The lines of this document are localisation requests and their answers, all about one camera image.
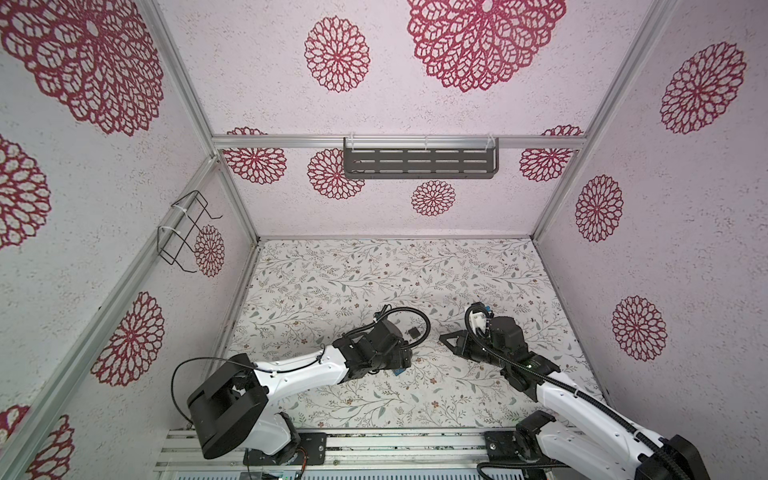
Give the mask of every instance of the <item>red doily pattern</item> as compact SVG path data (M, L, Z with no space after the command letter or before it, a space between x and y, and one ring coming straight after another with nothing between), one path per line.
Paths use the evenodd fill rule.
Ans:
M238 127L227 134L266 135L248 127ZM255 184L277 182L286 173L286 156L282 148L235 148L222 154L235 174Z
M661 312L645 298L628 296L614 310L614 336L627 355L636 360L653 360L667 346L667 324Z
M344 175L344 153L338 148L323 150L310 159L306 174L312 187L328 198L350 198L362 190L365 180L350 180Z
M421 215L434 217L447 212L454 200L456 192L451 185L440 180L430 180L413 191L411 205Z
M163 346L163 310L148 292L139 293L107 346L91 367L99 383L126 386L139 380Z
M34 237L51 211L51 191L38 163L0 135L0 249Z
M621 208L619 183L606 175L588 181L576 203L576 226L591 242L605 240L619 226Z
M8 441L28 411L28 406L14 405L10 409L0 412L0 449Z
M565 0L408 0L414 55L444 87L488 90L551 40Z
M35 456L27 469L26 480L61 480L69 472L69 461L74 453L72 435L74 429L69 425L69 415L62 415L56 423L56 429L48 434L43 448Z
M744 52L725 41L710 45L683 62L661 98L661 121L676 134L711 124L744 82Z
M0 33L77 120L133 135L159 115L163 71L131 0L2 0Z
M355 88L368 73L371 59L366 38L344 18L325 17L317 22L304 48L313 78L330 91Z
M224 265L224 240L213 225L200 229L194 241L194 259L205 276L216 276Z
M546 130L542 135L581 135L584 132L573 125L558 125ZM573 150L567 148L527 148L520 157L520 171L523 177L537 182L545 182L560 177L566 163L571 159Z

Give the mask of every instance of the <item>large red flower pattern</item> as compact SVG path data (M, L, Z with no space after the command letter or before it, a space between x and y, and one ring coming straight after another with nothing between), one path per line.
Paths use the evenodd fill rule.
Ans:
M676 134L711 124L744 82L744 52L725 41L710 45L683 62L661 98L661 121Z
M2 0L0 33L77 120L130 136L159 115L163 70L131 0Z
M35 236L51 211L50 197L37 161L0 135L0 249Z
M542 135L581 135L584 132L573 125L558 125ZM520 157L520 171L523 177L545 182L560 177L563 168L571 159L573 150L567 148L527 148Z
M139 293L91 367L99 383L126 386L139 380L163 346L163 310L149 292Z
M35 456L27 469L26 480L61 480L69 472L69 461L74 453L69 415L62 415L56 429L45 439L42 450Z
M344 175L344 153L338 148L317 152L306 174L315 190L337 200L354 197L366 184L365 180L350 180Z
M371 59L366 38L345 18L325 17L304 42L306 66L329 91L349 91L368 73Z
M200 229L194 242L194 259L205 276L216 276L224 265L224 241L213 225Z
M28 406L14 405L10 409L0 412L0 449L11 437L28 411Z
M565 0L408 0L414 55L444 87L488 90L531 64Z
M584 185L578 196L578 231L591 242L605 240L619 226L623 206L619 183L606 175L598 175Z
M645 298L628 296L620 301L612 322L619 346L636 360L653 360L667 346L667 324Z
M421 215L434 217L444 214L453 205L456 192L446 182L430 180L419 185L411 196L411 205Z
M256 128L238 127L228 135L266 135ZM222 152L235 174L255 184L277 182L286 172L286 156L282 148L236 148Z

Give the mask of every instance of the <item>robotic arm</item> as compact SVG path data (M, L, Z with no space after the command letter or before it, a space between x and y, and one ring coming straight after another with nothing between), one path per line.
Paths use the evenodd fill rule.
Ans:
M406 342L386 319L396 312L416 313L426 321L419 340ZM406 306L385 306L375 318L309 355L258 365L245 353L229 359L187 400L203 457L217 458L243 446L283 464L293 457L300 437L290 417L278 411L281 399L379 370L410 367L412 348L429 335L429 318Z
M440 336L440 341L457 356L501 367L512 387L585 434L539 410L514 432L497 437L504 444L497 448L503 446L508 453L505 461L481 468L561 462L558 466L570 466L592 480L709 480L699 452L686 439L675 435L667 440L582 392L553 362L528 350L522 329L511 317L494 317L488 307L474 303L465 313L465 327Z

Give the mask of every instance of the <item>enclosure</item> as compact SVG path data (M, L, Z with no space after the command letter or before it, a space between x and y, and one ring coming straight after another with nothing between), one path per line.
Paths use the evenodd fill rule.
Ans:
M410 368L280 408L330 434L318 472L473 467L538 408L439 342L476 301L713 478L760 476L766 21L759 0L1 0L2 478L239 478L242 449L200 454L174 368L311 353L386 304L432 321ZM387 148L491 167L345 172ZM177 398L218 365L181 367Z

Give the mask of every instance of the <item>floral tabletop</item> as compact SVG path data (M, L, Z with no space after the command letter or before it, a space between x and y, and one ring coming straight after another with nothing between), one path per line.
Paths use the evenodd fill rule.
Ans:
M537 408L499 369L438 340L464 329L473 302L522 326L528 347L601 398L530 240L271 240L260 254L230 355L274 361L311 353L371 323L382 305L425 312L432 332L412 366L284 399L296 427L506 427ZM424 331L410 313L389 317Z

